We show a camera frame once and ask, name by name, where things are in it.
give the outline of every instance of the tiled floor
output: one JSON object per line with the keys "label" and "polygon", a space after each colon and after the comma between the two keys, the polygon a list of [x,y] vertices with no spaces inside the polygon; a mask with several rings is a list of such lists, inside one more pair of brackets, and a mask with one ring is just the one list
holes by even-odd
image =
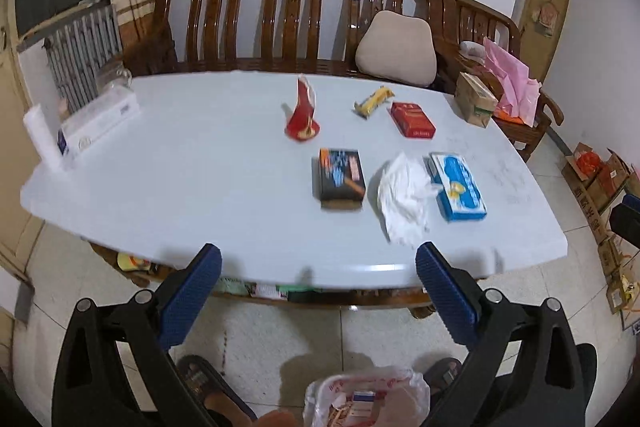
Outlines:
{"label": "tiled floor", "polygon": [[[562,155],[545,137],[529,168],[566,233],[568,256],[481,285],[498,287],[516,301],[539,304],[549,295],[561,300],[575,340],[598,352],[598,378],[587,410],[587,425],[593,426],[624,387],[636,342],[609,311],[596,244],[559,165]],[[123,302],[136,287],[86,243],[50,226],[38,240],[28,273],[36,293],[28,326],[15,331],[14,380],[25,404],[48,426],[58,352],[75,302],[83,296],[98,304]],[[152,409],[127,347],[122,345],[127,376],[139,402]],[[258,415],[280,406],[301,417],[305,389],[318,378],[373,365],[423,371],[444,356],[463,359],[466,349],[452,342],[438,315],[416,320],[407,310],[288,311],[210,298],[172,355],[185,353],[203,355],[223,371]],[[511,370],[516,353],[517,346],[510,346],[502,372]]]}

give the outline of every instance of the person's hand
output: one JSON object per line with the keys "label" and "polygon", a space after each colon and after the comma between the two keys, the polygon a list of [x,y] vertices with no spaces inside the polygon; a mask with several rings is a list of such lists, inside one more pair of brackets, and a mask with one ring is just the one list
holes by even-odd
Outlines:
{"label": "person's hand", "polygon": [[254,427],[300,427],[289,411],[271,411],[264,416],[260,416],[255,422]]}

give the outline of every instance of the white box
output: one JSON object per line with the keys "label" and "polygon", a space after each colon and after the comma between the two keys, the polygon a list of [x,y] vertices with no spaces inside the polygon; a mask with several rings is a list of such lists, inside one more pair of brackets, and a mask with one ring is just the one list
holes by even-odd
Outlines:
{"label": "white box", "polygon": [[62,123],[62,133],[72,155],[93,144],[100,136],[140,112],[136,94],[124,86],[113,86],[73,113]]}

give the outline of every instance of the blue gripper pad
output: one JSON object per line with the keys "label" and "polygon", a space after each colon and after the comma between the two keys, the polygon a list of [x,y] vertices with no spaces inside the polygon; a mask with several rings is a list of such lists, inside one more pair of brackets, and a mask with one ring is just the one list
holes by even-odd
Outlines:
{"label": "blue gripper pad", "polygon": [[[418,248],[415,269],[453,341],[471,350],[478,341],[476,326],[479,314],[454,280],[455,269],[449,266],[433,243],[424,243]],[[465,275],[476,284],[468,273]]]}
{"label": "blue gripper pad", "polygon": [[187,268],[172,273],[160,285],[156,291],[161,303],[158,342],[164,351],[184,342],[221,271],[220,250],[207,243]]}
{"label": "blue gripper pad", "polygon": [[626,206],[630,206],[636,212],[640,212],[640,198],[634,196],[633,194],[625,194],[622,198],[622,203],[626,204]]}

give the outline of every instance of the crumpled tissue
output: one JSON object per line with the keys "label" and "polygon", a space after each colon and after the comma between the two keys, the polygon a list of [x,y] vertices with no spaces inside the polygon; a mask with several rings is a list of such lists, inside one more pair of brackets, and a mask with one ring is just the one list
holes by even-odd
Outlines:
{"label": "crumpled tissue", "polygon": [[382,173],[378,206],[385,216],[386,233],[392,243],[417,248],[424,242],[429,198],[442,185],[431,182],[424,161],[400,153]]}

